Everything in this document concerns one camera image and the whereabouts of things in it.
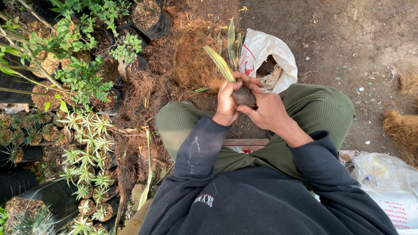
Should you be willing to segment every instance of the green ribbed pants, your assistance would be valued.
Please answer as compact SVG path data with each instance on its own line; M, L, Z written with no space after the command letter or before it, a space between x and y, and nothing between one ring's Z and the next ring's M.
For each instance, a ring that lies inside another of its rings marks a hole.
M350 99L332 87L292 84L287 90L283 104L288 115L306 133L329 131L337 149L341 147L355 117ZM156 115L157 132L173 161L176 160L178 149L203 115L210 117L193 105L174 101L169 102ZM307 185L286 142L278 135L274 135L264 148L249 154L237 153L224 145L215 163L215 173L246 166L270 166L300 179Z

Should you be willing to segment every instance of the plant root ball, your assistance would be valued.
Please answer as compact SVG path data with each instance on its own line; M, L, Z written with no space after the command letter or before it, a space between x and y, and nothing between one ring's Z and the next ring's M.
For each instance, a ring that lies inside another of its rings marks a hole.
M255 97L254 95L246 88L241 87L239 90L236 90L232 93L232 97L235 100L235 104L238 105L248 105L250 107L255 106Z

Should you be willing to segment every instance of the person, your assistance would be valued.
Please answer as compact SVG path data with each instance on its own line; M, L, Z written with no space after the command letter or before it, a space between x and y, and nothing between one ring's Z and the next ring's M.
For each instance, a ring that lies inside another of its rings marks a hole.
M234 72L211 118L169 102L155 118L175 161L138 234L397 234L389 217L339 162L337 149L355 117L335 88L290 85L283 101L258 79ZM246 86L257 110L236 106ZM223 145L240 113L275 135L249 154ZM318 201L310 192L319 196Z

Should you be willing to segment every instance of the wooden plank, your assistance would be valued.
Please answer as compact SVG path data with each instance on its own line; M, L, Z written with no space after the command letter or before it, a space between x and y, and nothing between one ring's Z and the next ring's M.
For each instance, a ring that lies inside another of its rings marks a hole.
M237 146L237 145L227 145L228 148L233 147L233 146ZM242 149L249 149L251 151L257 151L259 149L264 148L264 145L241 145L237 147L240 147Z
M224 144L227 146L241 146L241 145L266 145L268 139L226 139Z

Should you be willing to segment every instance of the black sweatshirt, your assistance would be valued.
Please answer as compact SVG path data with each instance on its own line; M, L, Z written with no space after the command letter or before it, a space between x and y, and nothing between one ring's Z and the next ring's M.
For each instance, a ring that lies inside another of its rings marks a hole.
M327 131L289 147L319 202L301 181L267 166L215 175L228 130L207 117L196 124L139 234L397 234L340 164Z

